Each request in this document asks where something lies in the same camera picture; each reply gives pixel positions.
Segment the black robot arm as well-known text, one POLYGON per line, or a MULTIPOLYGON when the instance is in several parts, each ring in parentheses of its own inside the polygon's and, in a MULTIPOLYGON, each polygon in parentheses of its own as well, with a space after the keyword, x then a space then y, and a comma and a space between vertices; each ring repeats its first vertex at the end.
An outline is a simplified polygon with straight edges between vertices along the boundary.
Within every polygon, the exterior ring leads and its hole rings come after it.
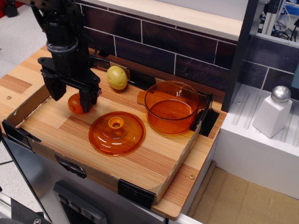
POLYGON ((84 15, 74 0, 25 0, 46 34, 51 57, 41 57, 42 76, 51 97, 58 101, 70 86, 79 90, 84 113, 97 103, 100 78, 91 71, 88 42, 83 28, 84 15))

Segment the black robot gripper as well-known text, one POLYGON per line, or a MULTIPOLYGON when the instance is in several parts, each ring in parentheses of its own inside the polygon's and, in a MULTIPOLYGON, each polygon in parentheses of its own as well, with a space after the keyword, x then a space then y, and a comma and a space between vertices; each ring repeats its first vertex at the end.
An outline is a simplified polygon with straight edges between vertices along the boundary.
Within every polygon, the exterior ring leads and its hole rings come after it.
POLYGON ((58 101, 65 93, 66 86, 79 90, 80 105, 87 113, 97 104, 101 94, 100 78, 91 71, 92 56, 87 44, 77 44, 54 49, 48 44, 51 57, 40 57, 44 84, 51 97, 58 101))

